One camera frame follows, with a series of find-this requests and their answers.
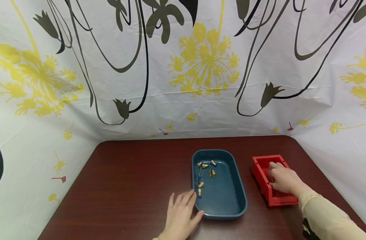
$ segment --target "beige sleeve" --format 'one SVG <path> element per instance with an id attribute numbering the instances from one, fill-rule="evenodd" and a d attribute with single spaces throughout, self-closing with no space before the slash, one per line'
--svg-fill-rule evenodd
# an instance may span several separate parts
<path id="1" fill-rule="evenodd" d="M 366 233 L 345 212 L 315 191 L 300 195 L 299 208 L 321 240 L 366 240 Z"/>

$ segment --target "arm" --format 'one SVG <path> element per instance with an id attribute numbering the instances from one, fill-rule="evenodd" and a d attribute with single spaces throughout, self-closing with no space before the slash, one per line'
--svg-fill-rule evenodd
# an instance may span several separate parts
<path id="1" fill-rule="evenodd" d="M 296 172 L 280 163 L 270 162 L 269 174 L 275 179 L 271 183 L 274 189 L 291 193 L 299 199 L 303 216 L 321 240 L 366 240 L 366 233 L 345 212 L 313 191 Z"/>

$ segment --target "plastic tray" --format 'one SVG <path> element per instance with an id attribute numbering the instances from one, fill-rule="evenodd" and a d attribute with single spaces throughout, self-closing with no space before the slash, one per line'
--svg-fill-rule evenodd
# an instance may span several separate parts
<path id="1" fill-rule="evenodd" d="M 200 168 L 198 162 L 208 164 L 204 169 L 202 179 L 202 197 L 196 199 L 195 207 L 204 210 L 207 219 L 234 219 L 246 212 L 247 198 L 240 179 L 234 157 L 228 151 L 221 149 L 205 149 L 195 152 L 192 156 L 192 187 L 198 193 L 196 176 Z M 209 177 L 208 169 L 214 169 L 215 177 Z"/>
<path id="2" fill-rule="evenodd" d="M 269 207 L 298 204 L 298 199 L 294 195 L 273 190 L 269 183 L 268 166 L 270 162 L 280 162 L 283 166 L 288 167 L 282 156 L 270 155 L 253 157 L 253 161 L 254 164 L 251 174 L 258 182 L 260 192 L 266 199 Z"/>

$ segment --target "blue tray rim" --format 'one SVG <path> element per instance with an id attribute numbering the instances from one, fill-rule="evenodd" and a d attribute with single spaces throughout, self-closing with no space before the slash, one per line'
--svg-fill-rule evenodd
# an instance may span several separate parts
<path id="1" fill-rule="evenodd" d="M 246 200 L 246 206 L 244 207 L 243 211 L 241 211 L 239 214 L 235 214 L 235 215 L 217 215 L 217 214 L 207 214 L 205 213 L 204 215 L 206 217 L 215 217 L 215 218 L 237 218 L 237 217 L 240 217 L 241 215 L 243 215 L 246 210 L 247 210 L 247 205 L 248 205 L 248 201 L 247 201 L 247 197 L 246 197 L 246 191 L 244 190 L 244 186 L 243 186 L 243 182 L 242 182 L 242 179 L 240 177 L 240 174 L 239 174 L 239 168 L 238 168 L 238 165 L 236 164 L 236 161 L 235 161 L 235 158 L 234 156 L 231 154 L 231 152 L 227 151 L 227 150 L 224 150 L 224 149 L 201 149 L 201 150 L 198 150 L 196 151 L 192 157 L 191 157 L 191 172 L 192 172 L 192 189 L 195 189 L 195 181 L 194 181 L 194 167 L 193 167 L 193 164 L 194 164 L 194 156 L 198 153 L 198 152 L 201 152 L 201 151 L 223 151 L 223 152 L 227 152 L 233 159 L 234 161 L 234 164 L 236 166 L 236 172 L 238 173 L 238 178 L 239 178 L 239 181 L 240 181 L 240 184 L 242 186 L 242 190 L 243 190 L 243 196 L 244 196 L 244 199 Z M 198 208 L 198 205 L 196 204 L 195 202 L 195 207 L 196 209 L 199 211 L 200 209 Z"/>

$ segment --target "wrist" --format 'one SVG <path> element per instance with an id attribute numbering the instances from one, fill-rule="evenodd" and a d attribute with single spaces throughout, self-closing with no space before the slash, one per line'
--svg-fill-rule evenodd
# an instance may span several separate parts
<path id="1" fill-rule="evenodd" d="M 291 194 L 294 195 L 296 198 L 299 198 L 302 193 L 312 191 L 312 188 L 310 188 L 307 184 L 302 182 L 301 184 L 296 185 L 291 190 Z"/>
<path id="2" fill-rule="evenodd" d="M 165 236 L 165 233 L 162 232 L 159 236 L 158 236 L 158 240 L 169 240 L 168 237 Z"/>

